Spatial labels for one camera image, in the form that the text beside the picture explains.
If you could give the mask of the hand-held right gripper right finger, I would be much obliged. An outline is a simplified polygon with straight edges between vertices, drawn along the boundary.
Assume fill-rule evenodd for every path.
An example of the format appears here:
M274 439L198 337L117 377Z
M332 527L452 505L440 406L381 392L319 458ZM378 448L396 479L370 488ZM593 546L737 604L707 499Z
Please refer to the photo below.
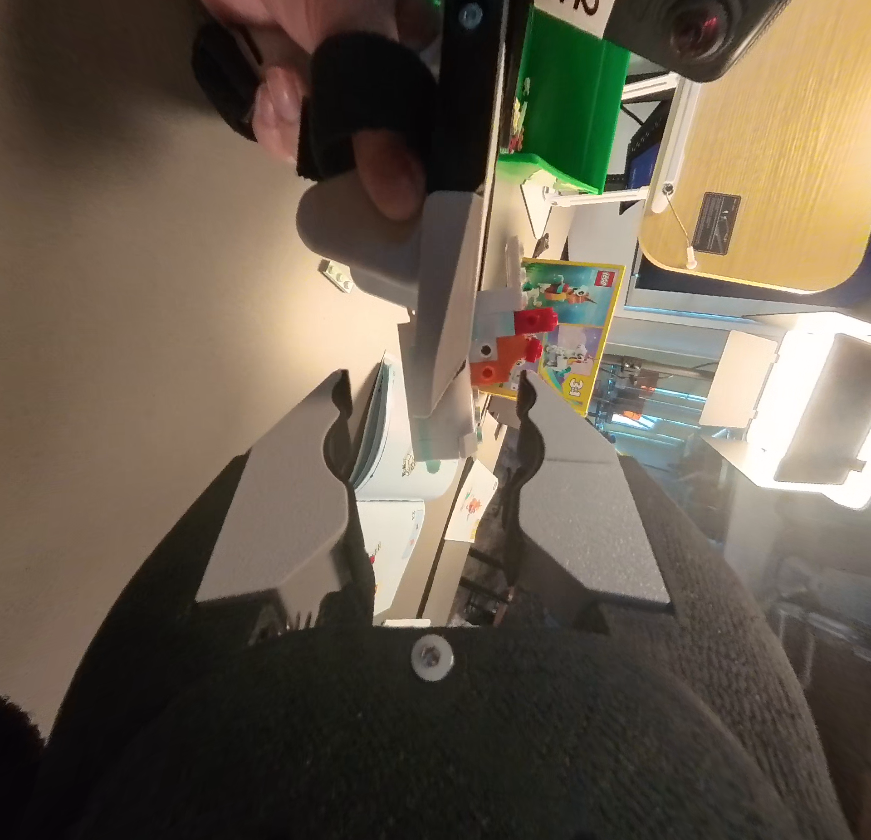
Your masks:
M605 605L669 614L613 445L540 377L521 377L517 418L517 468L503 494L509 585L561 628L603 627Z

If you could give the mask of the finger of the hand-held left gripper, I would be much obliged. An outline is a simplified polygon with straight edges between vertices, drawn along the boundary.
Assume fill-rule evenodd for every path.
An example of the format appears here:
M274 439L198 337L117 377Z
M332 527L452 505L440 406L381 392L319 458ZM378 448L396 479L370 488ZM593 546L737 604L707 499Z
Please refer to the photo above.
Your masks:
M484 199L475 193L429 195L421 219L418 295L408 403L429 417L465 367L482 256Z

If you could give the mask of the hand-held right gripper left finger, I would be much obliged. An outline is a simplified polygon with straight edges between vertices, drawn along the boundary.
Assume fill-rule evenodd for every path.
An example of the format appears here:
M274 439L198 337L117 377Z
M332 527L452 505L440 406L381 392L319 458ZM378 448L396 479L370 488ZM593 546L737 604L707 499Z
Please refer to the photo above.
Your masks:
M376 579L351 483L353 410L348 372L334 371L250 448L199 604L265 599L289 628L373 625Z

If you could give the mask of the white lego model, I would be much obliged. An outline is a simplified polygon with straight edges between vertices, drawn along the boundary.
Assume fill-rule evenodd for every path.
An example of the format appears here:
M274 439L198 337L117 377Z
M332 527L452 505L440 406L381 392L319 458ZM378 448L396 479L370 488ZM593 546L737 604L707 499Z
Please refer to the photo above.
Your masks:
M428 416L410 416L412 450L417 462L464 459L479 445L475 423L475 392L506 392L512 372L537 363L543 335L558 327L558 314L543 306L519 282L523 244L510 236L505 247L508 286L480 290L471 314L468 350Z

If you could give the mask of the yellow lego box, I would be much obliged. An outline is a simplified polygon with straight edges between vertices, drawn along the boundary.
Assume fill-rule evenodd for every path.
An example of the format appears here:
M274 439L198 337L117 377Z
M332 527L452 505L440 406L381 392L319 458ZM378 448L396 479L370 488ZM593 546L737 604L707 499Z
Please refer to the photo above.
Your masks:
M597 372L621 288L624 270L608 264L523 258L518 266L521 308L551 311L554 328L534 332L539 345L516 358L499 382L480 381L485 394L517 400L523 371L536 373L577 413L585 416L592 402Z

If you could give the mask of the person's left hand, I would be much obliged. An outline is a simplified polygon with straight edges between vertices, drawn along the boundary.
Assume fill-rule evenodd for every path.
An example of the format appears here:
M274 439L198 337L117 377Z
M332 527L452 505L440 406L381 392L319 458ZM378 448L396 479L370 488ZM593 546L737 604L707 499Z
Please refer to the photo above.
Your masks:
M300 114L309 91L308 56L324 40L365 32L418 52L437 38L440 20L429 0L200 0L226 26L263 33L268 54L254 101L258 144L296 162Z

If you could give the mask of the green plastic bin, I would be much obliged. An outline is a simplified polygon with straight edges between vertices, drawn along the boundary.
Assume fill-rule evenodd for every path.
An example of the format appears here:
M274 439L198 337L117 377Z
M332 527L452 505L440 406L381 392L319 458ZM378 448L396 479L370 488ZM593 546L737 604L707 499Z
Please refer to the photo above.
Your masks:
M497 172L516 183L544 172L601 195L629 60L628 50L531 8L509 117L514 134Z

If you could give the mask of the white instruction booklet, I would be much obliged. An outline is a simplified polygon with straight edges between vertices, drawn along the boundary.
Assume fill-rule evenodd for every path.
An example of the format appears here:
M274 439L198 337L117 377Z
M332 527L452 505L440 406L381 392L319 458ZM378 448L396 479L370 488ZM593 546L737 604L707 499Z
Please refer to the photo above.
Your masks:
M445 529L444 539L472 544L485 512L494 499L499 481L480 460L475 459L463 485Z

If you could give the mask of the open light blue instruction booklet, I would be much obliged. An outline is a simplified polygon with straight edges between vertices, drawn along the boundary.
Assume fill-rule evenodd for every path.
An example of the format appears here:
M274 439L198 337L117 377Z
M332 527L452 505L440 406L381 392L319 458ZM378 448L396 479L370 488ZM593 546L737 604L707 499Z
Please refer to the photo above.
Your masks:
M460 460L417 460L398 357L382 356L351 483L364 546L374 569L374 615L394 603L421 537L426 503L441 498Z

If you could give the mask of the white light box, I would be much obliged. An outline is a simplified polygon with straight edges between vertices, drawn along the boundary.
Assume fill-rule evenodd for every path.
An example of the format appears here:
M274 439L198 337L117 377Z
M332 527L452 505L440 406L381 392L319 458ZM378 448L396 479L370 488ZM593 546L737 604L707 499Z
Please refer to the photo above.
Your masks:
M754 485L862 510L870 498L870 323L839 312L751 315L731 331L700 425Z

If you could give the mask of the light wooden panel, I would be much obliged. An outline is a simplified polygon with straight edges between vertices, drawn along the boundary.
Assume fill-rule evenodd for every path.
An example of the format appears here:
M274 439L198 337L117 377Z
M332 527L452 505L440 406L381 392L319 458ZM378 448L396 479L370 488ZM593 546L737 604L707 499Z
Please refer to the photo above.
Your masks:
M869 59L762 54L679 79L638 244L684 276L810 294L869 240Z

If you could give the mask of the white metal frame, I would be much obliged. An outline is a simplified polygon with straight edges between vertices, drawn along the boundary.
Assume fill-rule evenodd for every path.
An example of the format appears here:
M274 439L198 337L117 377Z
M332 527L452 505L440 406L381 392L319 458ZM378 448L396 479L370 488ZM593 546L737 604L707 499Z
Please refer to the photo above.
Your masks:
M624 212L636 203L645 202L652 186L656 186L662 196L667 196L680 165L667 164L672 172L671 181L654 181L654 171L660 151L665 147L669 117L677 113L684 96L691 91L688 82L673 72L647 77L634 75L624 89L621 116L636 119L634 109L639 105L652 106L652 110L644 120L637 120L637 129L626 144L625 171L608 174L600 194L570 188L544 171L526 177L520 191L533 234L537 238L544 236L550 213L557 208L617 204Z

